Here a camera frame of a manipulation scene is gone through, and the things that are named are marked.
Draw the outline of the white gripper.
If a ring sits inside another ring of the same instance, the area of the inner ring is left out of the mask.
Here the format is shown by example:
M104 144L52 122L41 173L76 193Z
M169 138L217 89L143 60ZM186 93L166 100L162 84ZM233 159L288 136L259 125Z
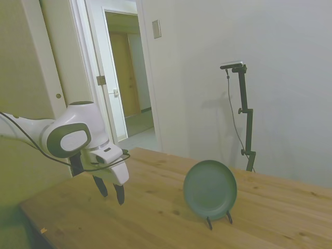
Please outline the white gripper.
M123 184L129 179L129 171L125 161L129 157L129 152L125 149L122 150L120 157L110 163L92 162L86 153L82 156L83 169L93 175L94 182L103 197L108 196L103 180L113 183L119 205L123 205L125 202Z

